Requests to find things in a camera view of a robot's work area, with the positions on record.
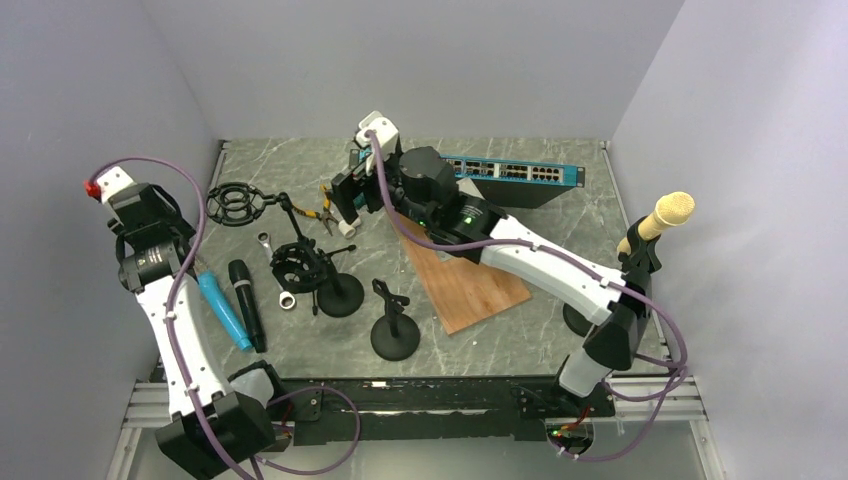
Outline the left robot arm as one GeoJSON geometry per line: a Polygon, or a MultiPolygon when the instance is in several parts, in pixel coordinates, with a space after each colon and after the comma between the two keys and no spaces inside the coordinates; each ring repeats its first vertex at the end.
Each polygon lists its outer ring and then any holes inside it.
{"type": "Polygon", "coordinates": [[[255,362],[227,377],[201,323],[194,270],[182,272],[195,229],[160,186],[107,180],[101,202],[113,212],[119,280],[154,331],[168,382],[167,425],[155,432],[160,451],[196,479],[229,470],[225,451],[242,462],[276,441],[272,419],[287,406],[273,367],[255,362]]]}

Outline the black handheld microphone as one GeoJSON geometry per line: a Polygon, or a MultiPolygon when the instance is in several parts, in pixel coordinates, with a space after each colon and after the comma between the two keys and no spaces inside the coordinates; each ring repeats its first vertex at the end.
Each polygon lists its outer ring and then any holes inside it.
{"type": "Polygon", "coordinates": [[[230,261],[228,275],[239,303],[248,338],[257,353],[266,353],[267,338],[246,263],[241,259],[230,261]]]}

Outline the shock mount desk stand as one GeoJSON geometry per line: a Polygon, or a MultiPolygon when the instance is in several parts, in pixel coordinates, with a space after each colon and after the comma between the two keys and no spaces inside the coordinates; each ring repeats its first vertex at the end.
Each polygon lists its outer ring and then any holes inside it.
{"type": "Polygon", "coordinates": [[[346,317],[362,305],[364,289],[356,277],[338,271],[332,256],[356,248],[349,244],[327,252],[317,247],[314,240],[291,242],[272,251],[271,272],[283,290],[310,293],[314,314],[321,310],[330,317],[346,317]]]}

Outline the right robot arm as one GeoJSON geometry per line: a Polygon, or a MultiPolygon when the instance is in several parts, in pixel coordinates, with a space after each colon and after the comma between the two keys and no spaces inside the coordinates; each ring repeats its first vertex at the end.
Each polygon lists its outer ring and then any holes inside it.
{"type": "Polygon", "coordinates": [[[629,369],[648,315],[654,243],[639,239],[619,270],[594,264],[462,191],[454,163],[432,147],[369,155],[336,174],[330,198],[345,221],[362,207],[426,232],[414,243],[515,275],[560,299],[589,330],[555,376],[551,401],[574,415],[615,370],[629,369]]]}

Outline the blue foam microphone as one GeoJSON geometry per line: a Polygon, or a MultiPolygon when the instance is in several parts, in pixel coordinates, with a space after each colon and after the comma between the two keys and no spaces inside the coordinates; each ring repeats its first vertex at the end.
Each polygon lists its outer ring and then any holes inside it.
{"type": "Polygon", "coordinates": [[[240,351],[251,350],[253,348],[253,344],[250,341],[241,320],[221,290],[216,276],[211,272],[204,271],[197,275],[197,282],[202,296],[232,340],[233,344],[236,345],[240,351]]]}

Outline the tripod shock mount stand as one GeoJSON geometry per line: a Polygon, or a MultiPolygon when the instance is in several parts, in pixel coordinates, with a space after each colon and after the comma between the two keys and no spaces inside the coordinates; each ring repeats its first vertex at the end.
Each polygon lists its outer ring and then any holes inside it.
{"type": "MultiPolygon", "coordinates": [[[[292,242],[307,240],[316,240],[306,236],[296,219],[295,212],[292,210],[292,201],[287,193],[281,192],[277,194],[266,194],[257,187],[244,182],[225,182],[212,188],[207,194],[205,212],[209,219],[213,222],[226,227],[242,227],[258,220],[270,206],[280,207],[288,216],[292,228],[295,232],[296,239],[292,242]]],[[[262,232],[257,235],[257,240],[265,251],[268,258],[269,269],[272,251],[276,250],[280,245],[274,248],[271,245],[270,235],[262,232]]],[[[290,298],[295,295],[282,289],[275,279],[278,287],[281,290],[280,305],[283,309],[291,309],[293,307],[290,298]]]]}

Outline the clip desk mic stand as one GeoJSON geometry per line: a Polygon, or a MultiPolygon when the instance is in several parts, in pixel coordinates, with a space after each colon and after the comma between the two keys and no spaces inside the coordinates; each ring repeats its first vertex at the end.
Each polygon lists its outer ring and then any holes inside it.
{"type": "Polygon", "coordinates": [[[403,361],[418,349],[421,340],[418,324],[404,313],[411,300],[392,293],[381,279],[373,279],[372,288],[384,302],[384,313],[372,326],[371,346],[384,360],[403,361]]]}

